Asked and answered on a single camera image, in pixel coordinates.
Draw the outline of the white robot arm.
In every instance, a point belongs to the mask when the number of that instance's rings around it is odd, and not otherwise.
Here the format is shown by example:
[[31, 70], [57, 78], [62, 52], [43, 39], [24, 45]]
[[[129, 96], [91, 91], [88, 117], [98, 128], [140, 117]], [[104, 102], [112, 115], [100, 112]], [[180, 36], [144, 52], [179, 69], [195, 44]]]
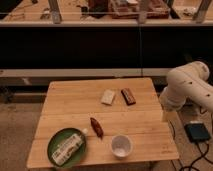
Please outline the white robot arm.
[[167, 86], [159, 101], [167, 111], [179, 110], [189, 98], [213, 113], [213, 86], [207, 80], [210, 70], [207, 64], [194, 61], [171, 69], [166, 76]]

